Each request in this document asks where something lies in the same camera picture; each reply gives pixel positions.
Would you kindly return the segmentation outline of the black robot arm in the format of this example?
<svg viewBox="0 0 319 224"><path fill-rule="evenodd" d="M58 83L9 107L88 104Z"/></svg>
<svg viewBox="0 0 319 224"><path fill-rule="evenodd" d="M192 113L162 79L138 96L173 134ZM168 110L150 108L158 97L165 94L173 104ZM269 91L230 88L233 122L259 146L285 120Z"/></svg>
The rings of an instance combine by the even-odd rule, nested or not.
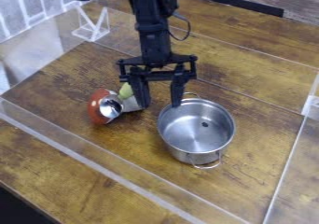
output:
<svg viewBox="0 0 319 224"><path fill-rule="evenodd" d="M120 59L120 81L132 88L138 107L150 103L149 81L170 80L170 103L181 102L184 85L197 78L194 55L178 55L170 50L172 35L168 18L178 8L177 0L128 0L136 16L134 29L140 36L140 57Z"/></svg>

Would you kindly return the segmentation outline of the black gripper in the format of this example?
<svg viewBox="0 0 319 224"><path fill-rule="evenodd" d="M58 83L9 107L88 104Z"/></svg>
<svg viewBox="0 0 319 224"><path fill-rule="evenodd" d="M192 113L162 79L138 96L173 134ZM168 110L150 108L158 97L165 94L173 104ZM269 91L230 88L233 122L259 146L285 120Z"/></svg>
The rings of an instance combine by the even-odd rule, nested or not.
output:
<svg viewBox="0 0 319 224"><path fill-rule="evenodd" d="M194 55L178 55L170 50L169 30L157 25L137 25L140 36L140 56L120 59L120 81L128 82L138 107L150 103L148 81L172 80L172 107L180 105L184 91L184 79L197 77Z"/></svg>

